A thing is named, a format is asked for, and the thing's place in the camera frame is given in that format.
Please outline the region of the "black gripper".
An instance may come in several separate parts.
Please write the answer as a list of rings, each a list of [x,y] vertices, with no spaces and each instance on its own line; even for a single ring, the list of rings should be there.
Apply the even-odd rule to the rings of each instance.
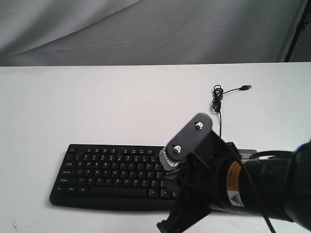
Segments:
[[[167,188],[177,197],[166,220],[157,223],[161,233],[182,233],[211,212],[243,214],[229,200],[229,167],[241,155],[232,142],[181,142],[167,145]]]

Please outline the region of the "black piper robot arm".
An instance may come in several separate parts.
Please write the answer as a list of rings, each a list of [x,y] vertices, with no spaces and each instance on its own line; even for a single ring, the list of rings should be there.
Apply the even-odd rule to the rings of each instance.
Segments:
[[[243,160],[233,143],[203,143],[164,182],[176,193],[162,233],[181,233],[213,212],[261,216],[311,228],[311,145]]]

